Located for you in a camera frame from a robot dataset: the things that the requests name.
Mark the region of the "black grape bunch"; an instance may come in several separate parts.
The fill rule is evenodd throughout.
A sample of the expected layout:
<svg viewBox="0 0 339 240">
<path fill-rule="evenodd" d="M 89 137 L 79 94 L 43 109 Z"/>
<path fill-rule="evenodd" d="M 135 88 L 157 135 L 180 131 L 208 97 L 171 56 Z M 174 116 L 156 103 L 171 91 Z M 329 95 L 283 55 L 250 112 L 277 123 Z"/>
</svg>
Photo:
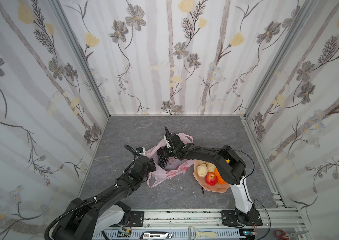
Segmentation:
<svg viewBox="0 0 339 240">
<path fill-rule="evenodd" d="M 170 151 L 168 147 L 160 147 L 157 150 L 157 156 L 158 156 L 158 165 L 164 169 L 169 161 L 170 157 Z"/>
</svg>

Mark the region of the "pink plastic bag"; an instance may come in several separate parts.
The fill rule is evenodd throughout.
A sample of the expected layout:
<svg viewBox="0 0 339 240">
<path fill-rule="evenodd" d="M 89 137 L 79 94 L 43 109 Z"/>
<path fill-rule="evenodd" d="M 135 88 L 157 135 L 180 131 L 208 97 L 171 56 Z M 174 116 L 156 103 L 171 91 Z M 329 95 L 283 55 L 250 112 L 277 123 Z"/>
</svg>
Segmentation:
<svg viewBox="0 0 339 240">
<path fill-rule="evenodd" d="M 172 179 L 180 174 L 185 174 L 185 172 L 194 164 L 195 160 L 178 160 L 175 157 L 169 157 L 167 165 L 162 168 L 159 165 L 159 156 L 157 151 L 161 147 L 168 147 L 166 137 L 163 137 L 156 146 L 145 152 L 145 155 L 154 160 L 156 170 L 149 173 L 147 185 L 149 188 L 154 188 L 165 180 Z"/>
</svg>

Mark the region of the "beige fake bun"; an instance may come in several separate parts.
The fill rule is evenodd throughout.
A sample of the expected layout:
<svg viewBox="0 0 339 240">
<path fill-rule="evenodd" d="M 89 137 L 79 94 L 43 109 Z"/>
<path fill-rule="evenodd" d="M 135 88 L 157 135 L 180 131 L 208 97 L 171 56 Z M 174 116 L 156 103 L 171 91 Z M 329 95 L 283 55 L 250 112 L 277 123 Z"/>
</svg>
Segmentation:
<svg viewBox="0 0 339 240">
<path fill-rule="evenodd" d="M 214 173 L 215 169 L 216 169 L 216 166 L 212 163 L 206 163 L 206 166 L 207 166 L 207 170 L 209 173 Z"/>
<path fill-rule="evenodd" d="M 208 174 L 208 168 L 206 164 L 201 164 L 196 167 L 196 173 L 199 177 L 203 178 Z"/>
</svg>

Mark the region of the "peach plastic bowl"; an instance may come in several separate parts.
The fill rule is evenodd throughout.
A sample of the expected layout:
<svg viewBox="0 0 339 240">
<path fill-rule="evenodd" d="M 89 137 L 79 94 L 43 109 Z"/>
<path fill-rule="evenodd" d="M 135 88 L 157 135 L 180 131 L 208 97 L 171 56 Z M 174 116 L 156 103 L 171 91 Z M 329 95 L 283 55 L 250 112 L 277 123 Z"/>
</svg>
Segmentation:
<svg viewBox="0 0 339 240">
<path fill-rule="evenodd" d="M 194 170 L 193 170 L 193 176 L 196 179 L 196 181 L 206 190 L 209 192 L 215 192 L 215 193 L 225 193 L 228 189 L 229 189 L 229 184 L 225 183 L 223 185 L 217 183 L 214 186 L 210 186 L 205 182 L 205 177 L 200 177 L 197 174 L 197 167 L 201 164 L 205 164 L 204 161 L 199 161 L 199 160 L 195 160 L 193 166 L 194 166 Z"/>
</svg>

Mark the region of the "red fake apple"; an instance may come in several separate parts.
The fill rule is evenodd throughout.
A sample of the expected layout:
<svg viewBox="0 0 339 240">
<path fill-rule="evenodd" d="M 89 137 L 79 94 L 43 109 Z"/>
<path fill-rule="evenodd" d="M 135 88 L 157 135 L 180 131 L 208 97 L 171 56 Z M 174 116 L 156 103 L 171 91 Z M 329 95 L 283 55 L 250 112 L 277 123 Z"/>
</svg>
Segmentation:
<svg viewBox="0 0 339 240">
<path fill-rule="evenodd" d="M 212 172 L 207 173 L 205 176 L 205 183 L 208 186 L 215 186 L 218 183 L 218 176 Z"/>
</svg>

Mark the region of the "orange fake tangerine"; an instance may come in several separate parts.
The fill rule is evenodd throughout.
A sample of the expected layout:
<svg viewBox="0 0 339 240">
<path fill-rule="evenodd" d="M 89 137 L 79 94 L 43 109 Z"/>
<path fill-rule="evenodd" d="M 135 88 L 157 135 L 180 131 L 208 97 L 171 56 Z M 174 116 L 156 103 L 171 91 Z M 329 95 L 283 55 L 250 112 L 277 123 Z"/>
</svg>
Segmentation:
<svg viewBox="0 0 339 240">
<path fill-rule="evenodd" d="M 226 182 L 222 179 L 222 177 L 220 176 L 220 173 L 218 172 L 217 169 L 214 170 L 214 174 L 217 177 L 217 183 L 218 184 L 220 184 L 220 185 L 225 185 L 226 184 Z"/>
</svg>

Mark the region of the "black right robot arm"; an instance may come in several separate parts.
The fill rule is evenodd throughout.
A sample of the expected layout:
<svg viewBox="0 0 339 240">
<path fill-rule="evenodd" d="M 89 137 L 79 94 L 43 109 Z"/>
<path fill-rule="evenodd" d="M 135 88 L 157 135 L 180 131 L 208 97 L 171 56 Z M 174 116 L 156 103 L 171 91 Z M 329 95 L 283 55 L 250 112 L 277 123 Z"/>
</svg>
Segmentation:
<svg viewBox="0 0 339 240">
<path fill-rule="evenodd" d="M 216 166 L 222 179 L 229 184 L 234 200 L 233 216 L 223 214 L 223 224 L 242 228 L 244 226 L 262 226 L 263 222 L 255 203 L 250 199 L 246 187 L 246 164 L 230 146 L 206 148 L 185 144 L 180 136 L 170 133 L 165 127 L 167 150 L 164 156 L 182 160 L 200 160 Z"/>
</svg>

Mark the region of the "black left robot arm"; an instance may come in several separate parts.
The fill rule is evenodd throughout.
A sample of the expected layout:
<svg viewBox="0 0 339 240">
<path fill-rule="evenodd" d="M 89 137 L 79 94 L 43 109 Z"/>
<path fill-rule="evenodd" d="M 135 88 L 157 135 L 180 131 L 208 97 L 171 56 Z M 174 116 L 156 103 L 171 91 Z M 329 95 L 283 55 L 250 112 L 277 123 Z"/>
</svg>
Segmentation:
<svg viewBox="0 0 339 240">
<path fill-rule="evenodd" d="M 110 207 L 135 192 L 156 170 L 154 160 L 145 155 L 145 149 L 130 151 L 134 159 L 115 183 L 103 192 L 85 200 L 76 198 L 70 202 L 65 212 L 53 220 L 46 228 L 46 240 L 90 240 L 92 239 L 98 218 Z"/>
</svg>

